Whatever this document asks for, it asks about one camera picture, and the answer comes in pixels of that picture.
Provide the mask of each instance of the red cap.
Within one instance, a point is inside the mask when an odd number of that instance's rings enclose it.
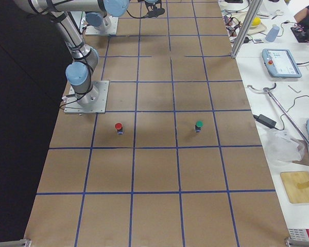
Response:
[[[115,124],[114,127],[116,128],[116,130],[121,130],[123,128],[123,125],[120,122],[118,122]]]

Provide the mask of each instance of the wooden board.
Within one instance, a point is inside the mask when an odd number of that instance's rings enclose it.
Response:
[[[309,203],[309,188],[298,189],[297,184],[309,181],[309,172],[282,172],[283,181],[290,203]]]

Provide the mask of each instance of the metal frame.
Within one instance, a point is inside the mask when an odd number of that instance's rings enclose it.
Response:
[[[309,241],[299,241],[287,238],[285,239],[285,243],[288,247],[309,247]]]
[[[231,50],[231,57],[232,58],[236,58],[237,54],[242,46],[242,44],[244,43],[244,39],[247,35],[247,32],[249,30],[249,27],[251,26],[254,18],[256,17],[256,15],[258,14],[258,10],[261,6],[262,0],[248,0],[251,1],[249,9],[247,11],[247,14],[245,16],[245,20],[243,22],[243,25],[238,33],[238,36],[236,38],[236,41],[232,47]]]
[[[29,239],[22,239],[18,241],[0,242],[0,247],[31,247],[32,241]]]

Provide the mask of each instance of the small bottle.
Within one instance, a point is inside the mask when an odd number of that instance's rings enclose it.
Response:
[[[274,25],[267,34],[265,40],[267,42],[273,42],[276,39],[278,33],[279,33],[279,26]]]

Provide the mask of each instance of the white table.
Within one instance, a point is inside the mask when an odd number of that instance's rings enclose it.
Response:
[[[266,5],[266,8],[269,11],[272,11],[272,13],[274,13],[274,11],[277,9],[284,11],[283,16],[278,16],[274,20],[262,20],[263,23],[265,23],[267,26],[270,26],[270,28],[272,24],[280,26],[280,23],[287,20],[295,22],[293,15],[290,13],[287,5],[283,0],[280,0],[278,3],[272,3],[268,0],[263,1]],[[247,85],[251,84],[257,89],[262,89],[264,87],[272,87],[276,82],[277,88],[272,92],[286,109],[288,109],[293,104],[295,97],[309,95],[309,64],[299,67],[302,73],[302,78],[300,79],[275,80],[269,76],[268,71],[263,63],[261,52],[264,48],[289,49],[297,63],[309,61],[309,45],[307,43],[297,42],[290,30],[292,24],[283,25],[285,27],[284,35],[282,37],[277,37],[275,42],[263,44],[253,44],[252,42],[249,42],[248,44],[243,44],[236,58],[253,114],[263,114],[275,120],[277,122],[278,128],[282,127],[279,120],[279,117],[282,114],[281,110],[274,104],[268,95],[256,94],[251,89],[247,88]],[[255,34],[253,37],[263,38],[264,36],[262,34]],[[301,91],[301,93],[295,93],[288,87],[288,85],[297,91]],[[297,125],[301,128],[301,130],[306,133],[305,123],[309,118],[309,99],[298,99],[296,105],[289,113]],[[289,121],[285,117],[283,117],[283,119],[285,122],[285,129],[293,137],[301,139]],[[265,154],[267,157],[269,157],[270,154],[266,152],[266,145],[268,142],[266,131],[268,128],[258,122],[256,123],[256,126],[265,150]],[[289,229],[309,229],[309,204],[291,204],[288,200],[280,178],[281,172],[309,172],[309,167],[287,162],[273,162],[271,160],[268,160],[268,165],[287,227]]]

